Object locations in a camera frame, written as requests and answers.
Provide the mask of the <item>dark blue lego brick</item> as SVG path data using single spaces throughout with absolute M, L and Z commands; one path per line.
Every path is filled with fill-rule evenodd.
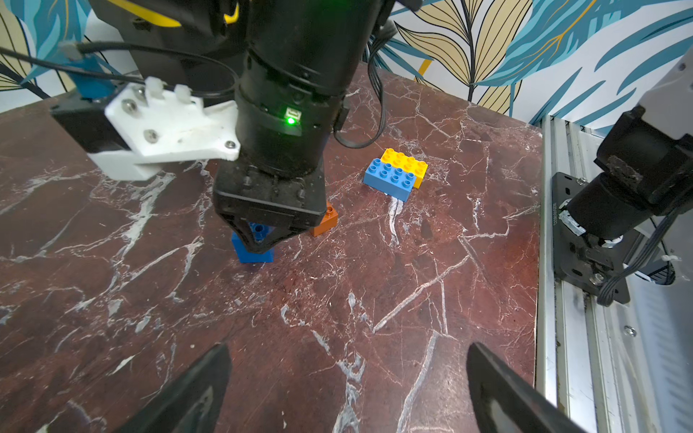
M 263 253 L 256 251 L 256 245 L 265 241 L 265 238 L 273 232 L 273 228 L 267 225 L 250 223 L 249 228 L 253 236 L 252 244 L 245 244 L 241 237 L 234 233 L 232 234 L 232 244 L 236 252 L 236 257 L 240 263 L 273 263 L 274 249 L 270 248 Z

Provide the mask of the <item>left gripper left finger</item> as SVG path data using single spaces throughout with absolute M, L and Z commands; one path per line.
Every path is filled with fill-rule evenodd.
M 227 346 L 216 344 L 117 431 L 214 431 L 231 371 Z

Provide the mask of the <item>orange lego brick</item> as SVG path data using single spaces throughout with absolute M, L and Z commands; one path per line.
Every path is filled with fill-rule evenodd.
M 339 214 L 337 214 L 335 208 L 328 201 L 327 211 L 321 220 L 321 223 L 317 227 L 312 227 L 312 229 L 310 229 L 310 234 L 314 237 L 324 235 L 326 232 L 335 228 L 337 223 L 339 223 Z

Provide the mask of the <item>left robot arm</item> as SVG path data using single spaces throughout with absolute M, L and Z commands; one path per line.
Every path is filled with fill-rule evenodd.
M 555 245 L 583 241 L 603 248 L 647 218 L 661 218 L 633 262 L 596 285 L 601 306 L 615 301 L 618 285 L 649 262 L 676 219 L 692 206 L 691 108 L 692 65 L 691 57 L 685 57 L 620 116 L 597 150 L 597 178 L 570 200 L 554 203 Z M 123 431 L 213 431 L 231 370 L 227 347 L 213 346 L 128 420 Z M 482 431 L 578 430 L 486 346 L 469 348 L 467 372 Z

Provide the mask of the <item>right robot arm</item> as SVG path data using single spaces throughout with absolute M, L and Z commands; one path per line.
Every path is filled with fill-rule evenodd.
M 141 83 L 76 97 L 57 120 L 114 180 L 219 161 L 218 215 L 263 254 L 327 213 L 324 148 L 359 61 L 395 35 L 389 1 L 97 1 Z

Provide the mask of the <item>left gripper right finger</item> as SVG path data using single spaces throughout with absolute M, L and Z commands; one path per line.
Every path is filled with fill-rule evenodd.
M 488 347 L 467 351 L 467 379 L 481 432 L 581 432 Z

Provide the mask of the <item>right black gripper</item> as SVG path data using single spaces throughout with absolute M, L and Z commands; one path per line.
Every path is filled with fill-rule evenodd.
M 324 164 L 307 175 L 285 179 L 243 160 L 223 161 L 218 164 L 213 201 L 233 230 L 236 250 L 264 254 L 321 223 L 328 207 Z M 254 223 L 263 224 L 261 242 Z

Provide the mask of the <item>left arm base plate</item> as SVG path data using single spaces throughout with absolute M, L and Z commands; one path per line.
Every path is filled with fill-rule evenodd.
M 626 246 L 599 245 L 595 236 L 580 235 L 567 214 L 567 206 L 585 182 L 567 173 L 552 177 L 552 261 L 555 278 L 596 297 L 606 282 L 624 270 Z

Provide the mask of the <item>long light blue lego brick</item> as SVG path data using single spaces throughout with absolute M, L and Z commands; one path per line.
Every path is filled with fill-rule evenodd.
M 364 184 L 402 202 L 409 200 L 415 180 L 413 173 L 381 159 L 373 159 L 364 176 Z

